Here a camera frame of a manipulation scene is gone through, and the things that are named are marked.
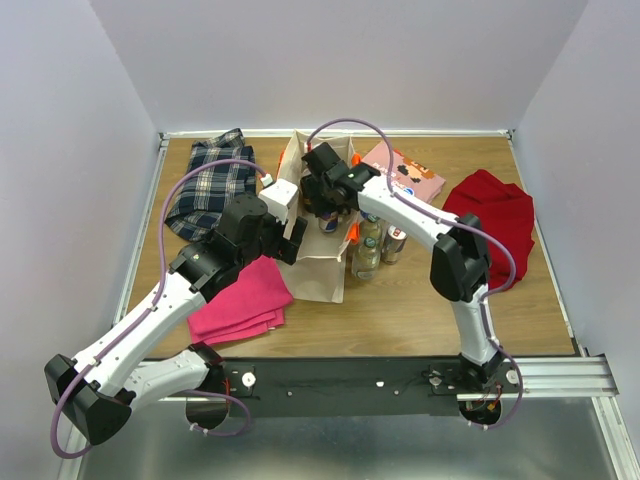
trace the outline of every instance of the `cable clip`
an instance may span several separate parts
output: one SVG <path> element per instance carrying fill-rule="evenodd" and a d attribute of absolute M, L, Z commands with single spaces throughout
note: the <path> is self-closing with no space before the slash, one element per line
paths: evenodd
<path fill-rule="evenodd" d="M 263 188 L 267 188 L 267 187 L 271 186 L 274 183 L 273 182 L 273 177 L 269 173 L 267 173 L 266 175 L 263 175 L 262 177 L 260 177 L 260 182 L 262 183 L 262 187 Z"/>

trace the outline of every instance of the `pink towel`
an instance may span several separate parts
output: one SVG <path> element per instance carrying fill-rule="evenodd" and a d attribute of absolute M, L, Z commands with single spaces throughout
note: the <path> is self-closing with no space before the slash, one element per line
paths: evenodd
<path fill-rule="evenodd" d="M 275 261 L 260 257 L 187 319 L 191 339 L 212 345 L 266 333 L 284 324 L 283 309 L 292 301 Z"/>

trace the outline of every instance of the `metal floor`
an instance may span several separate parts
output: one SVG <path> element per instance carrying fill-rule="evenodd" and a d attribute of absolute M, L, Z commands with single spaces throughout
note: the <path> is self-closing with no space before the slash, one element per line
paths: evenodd
<path fill-rule="evenodd" d="M 132 417 L 82 461 L 86 480 L 614 479 L 591 399 L 525 399 L 504 428 L 460 418 L 256 419 L 234 438 L 190 432 L 183 401 Z"/>

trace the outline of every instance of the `plaid cloth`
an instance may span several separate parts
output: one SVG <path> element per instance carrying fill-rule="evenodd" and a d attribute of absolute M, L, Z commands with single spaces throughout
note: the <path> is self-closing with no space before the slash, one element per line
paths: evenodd
<path fill-rule="evenodd" d="M 241 158 L 255 163 L 253 148 L 245 146 L 239 128 L 193 143 L 187 173 L 214 160 Z M 244 165 L 221 165 L 189 179 L 176 195 L 165 224 L 190 242 L 201 240 L 218 222 L 222 209 L 236 195 L 256 193 L 256 173 Z"/>

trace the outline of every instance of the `can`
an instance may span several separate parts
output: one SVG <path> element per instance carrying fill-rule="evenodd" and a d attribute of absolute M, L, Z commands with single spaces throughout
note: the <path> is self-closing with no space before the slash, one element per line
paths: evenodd
<path fill-rule="evenodd" d="M 382 243 L 382 261 L 389 265 L 397 263 L 406 241 L 407 234 L 391 225 Z"/>
<path fill-rule="evenodd" d="M 338 212 L 326 212 L 318 217 L 318 227 L 324 233 L 333 233 L 338 228 Z"/>

